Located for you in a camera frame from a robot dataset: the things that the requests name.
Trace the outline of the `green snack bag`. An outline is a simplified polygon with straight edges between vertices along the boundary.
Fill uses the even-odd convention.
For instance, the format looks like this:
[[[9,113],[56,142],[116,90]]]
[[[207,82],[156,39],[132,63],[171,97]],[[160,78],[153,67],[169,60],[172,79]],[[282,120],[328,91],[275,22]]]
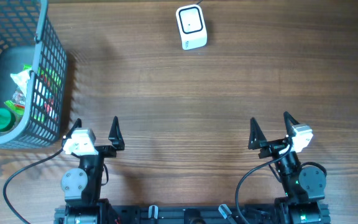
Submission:
[[[31,65],[23,64],[23,70],[32,69]],[[54,97],[54,94],[57,94],[57,91],[62,86],[62,81],[60,77],[53,71],[46,69],[45,71],[41,71],[38,69],[40,78],[47,84],[47,87],[44,89],[42,83],[36,81],[36,85],[38,86],[38,90],[44,94],[44,97],[47,101],[41,99],[39,96],[35,96],[36,105],[42,106],[43,110],[56,122],[59,121],[59,115],[52,108],[57,105],[57,101]],[[16,87],[15,92],[12,94],[12,98],[4,102],[4,104],[18,117],[23,117],[25,111],[25,101],[26,97],[20,91],[19,87]]]

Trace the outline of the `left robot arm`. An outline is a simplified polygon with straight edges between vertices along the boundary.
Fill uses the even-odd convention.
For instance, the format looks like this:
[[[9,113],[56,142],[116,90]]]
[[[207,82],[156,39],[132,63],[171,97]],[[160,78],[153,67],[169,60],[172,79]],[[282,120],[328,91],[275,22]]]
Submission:
[[[108,175],[105,158],[116,157],[125,148],[118,117],[114,117],[110,128],[110,145],[96,146],[95,140],[93,130],[82,127],[81,119],[75,121],[62,140],[64,153],[80,161],[77,168],[65,172],[61,179],[66,205],[56,209],[54,223],[121,222],[109,200],[100,197],[103,175]]]

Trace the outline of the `light blue snack packet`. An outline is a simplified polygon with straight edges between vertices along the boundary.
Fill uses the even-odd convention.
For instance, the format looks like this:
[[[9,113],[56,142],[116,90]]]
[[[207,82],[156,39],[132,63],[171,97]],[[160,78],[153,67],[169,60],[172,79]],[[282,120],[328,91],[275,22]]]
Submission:
[[[30,71],[31,69],[23,70],[19,73],[12,73],[10,77],[14,81],[14,83],[19,87],[20,91],[27,96],[27,86],[30,80]]]

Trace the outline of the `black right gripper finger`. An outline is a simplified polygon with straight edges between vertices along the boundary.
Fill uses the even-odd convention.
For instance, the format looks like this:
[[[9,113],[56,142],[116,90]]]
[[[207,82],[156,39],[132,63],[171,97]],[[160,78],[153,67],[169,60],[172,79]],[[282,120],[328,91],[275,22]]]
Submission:
[[[287,111],[284,112],[283,117],[284,117],[287,134],[289,136],[294,136],[295,134],[294,134],[294,130],[293,130],[292,126],[298,125],[299,122]]]
[[[248,149],[256,150],[263,148],[267,142],[257,120],[255,118],[250,119],[250,136]]]

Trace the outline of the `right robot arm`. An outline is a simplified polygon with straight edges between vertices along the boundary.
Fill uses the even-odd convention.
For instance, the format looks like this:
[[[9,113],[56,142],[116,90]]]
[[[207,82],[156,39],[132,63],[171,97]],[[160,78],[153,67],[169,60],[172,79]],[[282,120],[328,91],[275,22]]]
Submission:
[[[301,163],[298,158],[311,142],[313,130],[288,112],[283,117],[287,135],[274,141],[267,140],[257,120],[251,118],[248,148],[258,149],[261,159],[270,157],[274,161],[275,176],[285,192],[274,202],[277,222],[322,223],[323,208],[318,202],[325,198],[327,171],[316,162]]]

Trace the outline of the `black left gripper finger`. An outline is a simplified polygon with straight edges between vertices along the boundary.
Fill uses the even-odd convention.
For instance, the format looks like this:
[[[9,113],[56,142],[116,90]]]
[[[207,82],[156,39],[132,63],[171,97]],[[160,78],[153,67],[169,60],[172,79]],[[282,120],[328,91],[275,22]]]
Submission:
[[[64,135],[65,139],[70,139],[71,135],[73,134],[73,132],[75,131],[76,128],[81,128],[82,127],[82,120],[80,118],[77,118],[76,121],[74,122],[73,126],[70,128],[69,132],[67,132],[66,135]]]
[[[115,116],[113,119],[108,139],[111,142],[113,148],[115,148],[115,150],[123,151],[125,149],[125,143],[121,134],[119,120],[117,116]]]

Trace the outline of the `green lid jar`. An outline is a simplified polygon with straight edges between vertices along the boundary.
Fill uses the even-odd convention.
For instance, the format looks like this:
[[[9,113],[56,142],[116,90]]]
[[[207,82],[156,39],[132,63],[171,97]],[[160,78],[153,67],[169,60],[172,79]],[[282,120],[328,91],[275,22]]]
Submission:
[[[0,132],[11,130],[15,122],[16,117],[13,112],[5,108],[0,108]]]

